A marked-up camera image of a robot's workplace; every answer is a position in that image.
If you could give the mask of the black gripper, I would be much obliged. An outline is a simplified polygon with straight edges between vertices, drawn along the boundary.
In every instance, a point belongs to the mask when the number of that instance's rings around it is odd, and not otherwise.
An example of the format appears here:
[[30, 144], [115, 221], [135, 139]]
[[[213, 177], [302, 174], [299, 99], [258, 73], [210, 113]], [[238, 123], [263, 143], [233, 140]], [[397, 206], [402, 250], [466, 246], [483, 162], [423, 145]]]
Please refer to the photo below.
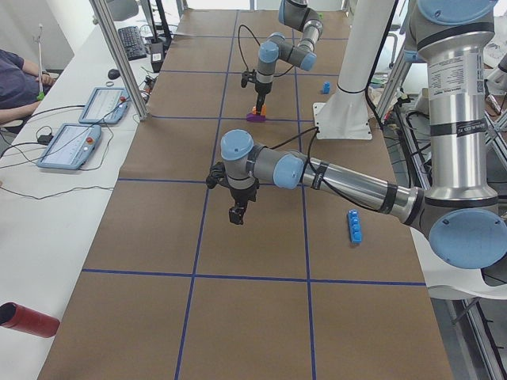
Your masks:
[[229, 185], [231, 196], [234, 199], [234, 206], [228, 211], [229, 221], [235, 225], [244, 224], [244, 214], [248, 206], [248, 202], [257, 201], [257, 190], [259, 189], [259, 181], [254, 180], [247, 188], [236, 188], [232, 184]]
[[257, 101], [256, 101], [256, 107], [257, 110], [263, 107], [265, 105], [265, 96], [268, 95], [273, 87], [272, 82], [259, 82], [256, 81], [255, 83], [255, 91], [257, 92]]

